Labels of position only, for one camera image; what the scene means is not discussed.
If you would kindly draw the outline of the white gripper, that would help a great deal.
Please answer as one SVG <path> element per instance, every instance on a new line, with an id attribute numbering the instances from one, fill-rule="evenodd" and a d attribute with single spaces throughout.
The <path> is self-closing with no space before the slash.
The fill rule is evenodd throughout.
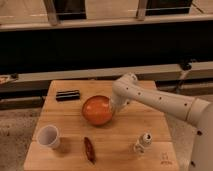
<path id="1" fill-rule="evenodd" d="M 124 107 L 126 107 L 130 103 L 129 99 L 121 98 L 121 97 L 112 97 L 110 99 L 110 109 L 113 113 L 120 112 Z"/>

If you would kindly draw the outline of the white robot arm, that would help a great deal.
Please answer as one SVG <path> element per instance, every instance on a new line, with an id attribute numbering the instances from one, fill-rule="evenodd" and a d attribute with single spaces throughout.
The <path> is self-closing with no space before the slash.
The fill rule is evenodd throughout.
<path id="1" fill-rule="evenodd" d="M 111 110 L 120 111 L 128 100 L 140 102 L 194 126 L 197 133 L 189 171 L 213 171 L 213 102 L 142 88 L 133 73 L 127 73 L 112 83 Z"/>

